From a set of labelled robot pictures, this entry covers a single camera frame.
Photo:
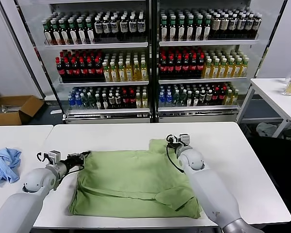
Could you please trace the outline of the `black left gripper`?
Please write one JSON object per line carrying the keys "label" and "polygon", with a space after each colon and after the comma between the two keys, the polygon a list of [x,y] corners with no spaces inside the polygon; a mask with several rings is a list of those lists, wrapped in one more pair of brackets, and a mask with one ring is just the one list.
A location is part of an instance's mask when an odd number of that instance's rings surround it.
{"label": "black left gripper", "polygon": [[63,160],[63,164],[65,164],[66,167],[82,166],[90,153],[91,151],[89,150],[82,153],[69,154],[67,158]]}

